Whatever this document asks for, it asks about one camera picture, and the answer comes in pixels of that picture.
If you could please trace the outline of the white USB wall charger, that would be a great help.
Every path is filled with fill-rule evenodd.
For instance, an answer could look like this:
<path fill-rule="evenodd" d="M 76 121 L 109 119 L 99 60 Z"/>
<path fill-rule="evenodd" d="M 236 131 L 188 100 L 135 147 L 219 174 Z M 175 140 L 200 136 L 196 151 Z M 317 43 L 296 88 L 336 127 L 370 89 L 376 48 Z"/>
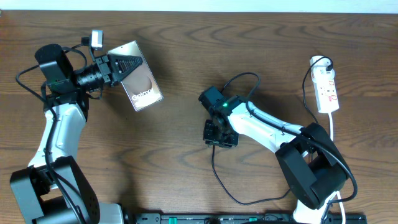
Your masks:
<path fill-rule="evenodd" d="M 333 69 L 333 61 L 330 57 L 316 55 L 310 59 L 310 69 L 314 67 L 325 67 L 326 71 L 331 71 Z"/>

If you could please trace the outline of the Galaxy S25 Ultra smartphone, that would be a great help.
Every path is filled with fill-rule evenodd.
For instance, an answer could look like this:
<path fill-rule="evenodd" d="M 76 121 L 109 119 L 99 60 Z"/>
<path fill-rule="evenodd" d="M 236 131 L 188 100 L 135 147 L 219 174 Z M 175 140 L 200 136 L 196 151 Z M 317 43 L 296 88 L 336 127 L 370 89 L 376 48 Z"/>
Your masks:
<path fill-rule="evenodd" d="M 110 55 L 135 56 L 142 59 L 142 63 L 121 82 L 136 111 L 143 110 L 164 99 L 136 40 L 111 49 L 108 53 Z"/>

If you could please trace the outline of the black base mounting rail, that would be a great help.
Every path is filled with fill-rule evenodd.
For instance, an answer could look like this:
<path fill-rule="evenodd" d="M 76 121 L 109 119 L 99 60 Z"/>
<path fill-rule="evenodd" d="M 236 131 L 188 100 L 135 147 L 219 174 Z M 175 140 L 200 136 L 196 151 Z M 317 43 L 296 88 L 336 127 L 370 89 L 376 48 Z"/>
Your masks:
<path fill-rule="evenodd" d="M 171 214 L 140 213 L 134 218 L 136 224 L 240 224 L 240 223 L 296 223 L 286 213 L 265 213 L 257 215 L 220 215 L 220 214 Z"/>

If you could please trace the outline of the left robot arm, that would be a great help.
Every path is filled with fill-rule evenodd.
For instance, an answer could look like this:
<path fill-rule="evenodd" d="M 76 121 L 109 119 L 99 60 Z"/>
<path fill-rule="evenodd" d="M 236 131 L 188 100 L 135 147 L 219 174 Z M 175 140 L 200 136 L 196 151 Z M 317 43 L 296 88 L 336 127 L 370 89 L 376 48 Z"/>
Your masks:
<path fill-rule="evenodd" d="M 46 127 L 29 165 L 12 173 L 12 192 L 26 223 L 135 223 L 120 204 L 98 201 L 76 156 L 91 93 L 121 83 L 143 59 L 105 54 L 75 70 L 68 52 L 79 51 L 49 44 L 35 53 L 46 81 L 32 94 L 44 104 Z"/>

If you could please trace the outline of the white power strip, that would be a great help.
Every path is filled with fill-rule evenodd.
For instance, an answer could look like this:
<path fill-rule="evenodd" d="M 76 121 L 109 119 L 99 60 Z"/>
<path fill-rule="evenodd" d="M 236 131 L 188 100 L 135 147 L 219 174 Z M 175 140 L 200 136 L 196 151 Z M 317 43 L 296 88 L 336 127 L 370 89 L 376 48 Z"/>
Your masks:
<path fill-rule="evenodd" d="M 326 67 L 312 68 L 311 78 L 319 113 L 328 114 L 340 108 L 335 86 L 335 71 L 326 71 Z"/>

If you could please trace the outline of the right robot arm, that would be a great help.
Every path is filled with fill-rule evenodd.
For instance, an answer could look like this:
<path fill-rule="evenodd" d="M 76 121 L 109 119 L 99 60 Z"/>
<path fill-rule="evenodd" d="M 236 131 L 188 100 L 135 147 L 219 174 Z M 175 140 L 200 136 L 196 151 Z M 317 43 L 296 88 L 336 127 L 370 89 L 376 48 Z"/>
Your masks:
<path fill-rule="evenodd" d="M 198 100 L 211 116 L 203 132 L 207 145 L 235 147 L 241 134 L 257 141 L 274 153 L 298 200 L 293 219 L 325 222 L 333 199 L 351 172 L 322 126 L 281 121 L 242 96 L 226 98 L 215 86 L 203 91 Z"/>

